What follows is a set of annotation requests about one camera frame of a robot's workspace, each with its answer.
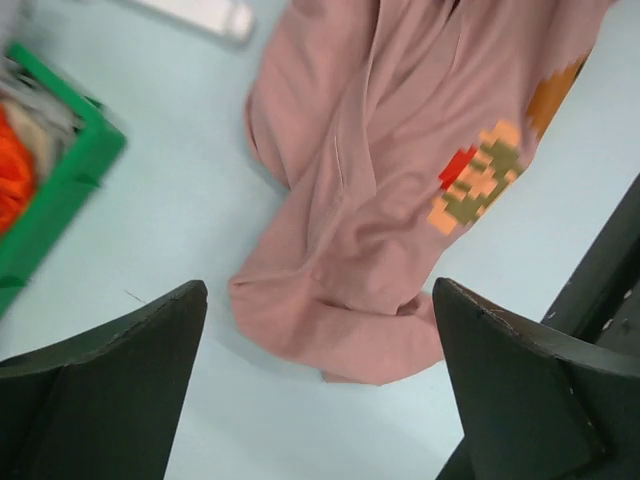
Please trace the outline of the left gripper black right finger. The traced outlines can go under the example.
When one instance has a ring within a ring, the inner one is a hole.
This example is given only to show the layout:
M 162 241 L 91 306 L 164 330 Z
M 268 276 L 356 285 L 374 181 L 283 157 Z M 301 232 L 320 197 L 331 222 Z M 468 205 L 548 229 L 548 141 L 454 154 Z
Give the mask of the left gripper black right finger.
M 445 278 L 433 303 L 477 479 L 636 479 L 639 360 Z

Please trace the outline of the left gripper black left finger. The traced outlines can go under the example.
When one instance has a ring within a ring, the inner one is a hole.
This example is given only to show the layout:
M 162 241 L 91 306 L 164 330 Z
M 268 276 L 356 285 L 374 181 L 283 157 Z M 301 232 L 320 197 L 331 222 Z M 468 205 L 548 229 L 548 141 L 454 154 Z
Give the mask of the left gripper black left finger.
M 191 280 L 2 361 L 2 478 L 163 478 L 206 312 L 206 286 Z

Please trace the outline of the pink t shirt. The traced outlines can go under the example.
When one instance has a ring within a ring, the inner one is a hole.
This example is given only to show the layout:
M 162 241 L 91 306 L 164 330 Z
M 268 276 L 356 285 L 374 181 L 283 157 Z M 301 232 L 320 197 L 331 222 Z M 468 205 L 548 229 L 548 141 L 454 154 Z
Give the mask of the pink t shirt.
M 524 173 L 606 1 L 293 1 L 245 106 L 288 195 L 230 280 L 239 330 L 330 382 L 437 363 L 423 286 Z

